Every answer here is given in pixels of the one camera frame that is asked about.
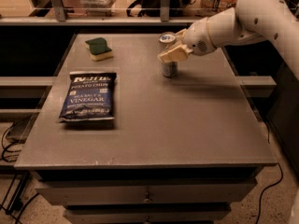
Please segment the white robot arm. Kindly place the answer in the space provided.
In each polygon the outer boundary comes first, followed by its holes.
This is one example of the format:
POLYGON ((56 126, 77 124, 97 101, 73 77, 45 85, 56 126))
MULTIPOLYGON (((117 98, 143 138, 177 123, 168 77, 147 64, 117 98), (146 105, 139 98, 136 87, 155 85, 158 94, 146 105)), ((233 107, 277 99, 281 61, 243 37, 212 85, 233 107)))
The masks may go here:
POLYGON ((236 6, 195 21, 176 33, 158 55, 162 63, 203 56, 226 45, 268 40, 299 78, 299 21, 284 0, 237 0, 236 6))

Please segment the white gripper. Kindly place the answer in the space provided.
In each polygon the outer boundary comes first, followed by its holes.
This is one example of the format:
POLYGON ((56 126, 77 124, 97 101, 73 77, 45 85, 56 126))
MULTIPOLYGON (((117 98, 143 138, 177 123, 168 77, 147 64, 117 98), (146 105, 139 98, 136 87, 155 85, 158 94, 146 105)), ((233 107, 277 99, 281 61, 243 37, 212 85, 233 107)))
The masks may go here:
POLYGON ((162 63, 185 61, 189 55, 204 56, 216 50, 208 34, 208 18, 194 22, 188 29, 184 28, 176 33, 176 40, 185 44, 166 46, 159 54, 162 63))

